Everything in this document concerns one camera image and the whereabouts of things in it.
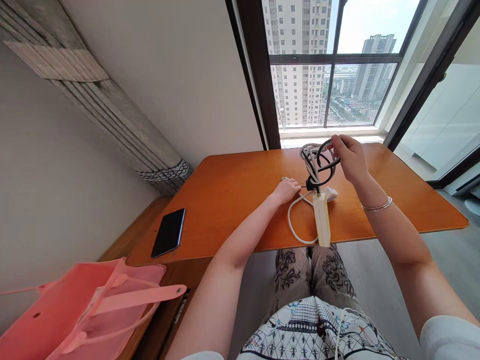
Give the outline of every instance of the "drawstring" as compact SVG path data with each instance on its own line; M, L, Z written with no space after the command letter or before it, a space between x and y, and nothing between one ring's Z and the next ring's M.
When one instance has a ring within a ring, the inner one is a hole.
M340 332L342 331L342 323L344 322L345 313L347 312L347 310L350 310L350 311L352 311L352 312L356 312L356 313L358 313L360 316L366 317L368 320L371 321L372 324L373 324L373 322L374 322L371 318L369 318L367 315L361 313L360 311L355 310L355 309L352 309L352 308L349 308L349 307L344 307L344 308L341 310L341 314L340 314L340 324L338 324L338 331L336 332L335 360L339 360Z

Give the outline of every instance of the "silver bracelet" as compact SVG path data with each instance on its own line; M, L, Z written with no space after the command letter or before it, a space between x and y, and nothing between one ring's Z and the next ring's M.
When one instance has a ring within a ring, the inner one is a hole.
M385 205L379 206L379 207L366 207L361 205L361 208L366 211L366 212L377 212L377 211L382 211L388 208L390 205L392 205L392 198L389 196L388 201L386 202Z

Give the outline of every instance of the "floral trousers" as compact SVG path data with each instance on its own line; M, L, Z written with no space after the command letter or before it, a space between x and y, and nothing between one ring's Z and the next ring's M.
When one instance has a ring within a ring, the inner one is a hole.
M278 250L275 266L274 288L263 323L285 305L310 296L339 309L363 313L337 245Z

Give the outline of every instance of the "glass pane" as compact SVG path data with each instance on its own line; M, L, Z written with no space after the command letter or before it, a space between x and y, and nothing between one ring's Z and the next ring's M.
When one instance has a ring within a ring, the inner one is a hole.
M418 4L419 0L348 0L338 53L398 53Z
M339 0L262 1L268 52L331 54Z
M279 129L324 125L322 93L331 67L324 64L270 66Z
M441 179L480 147L480 62L475 51L478 49L479 30L480 19L394 151L426 181ZM457 190L478 173L472 167L451 189ZM475 181L470 184L472 187L477 185Z
M326 125L373 124L396 66L396 63L336 65Z

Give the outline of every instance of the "curtain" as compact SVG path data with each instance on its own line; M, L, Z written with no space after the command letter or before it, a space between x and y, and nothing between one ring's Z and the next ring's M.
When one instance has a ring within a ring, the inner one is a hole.
M189 165L87 50L58 0L0 0L0 40L80 108L162 196L190 176Z

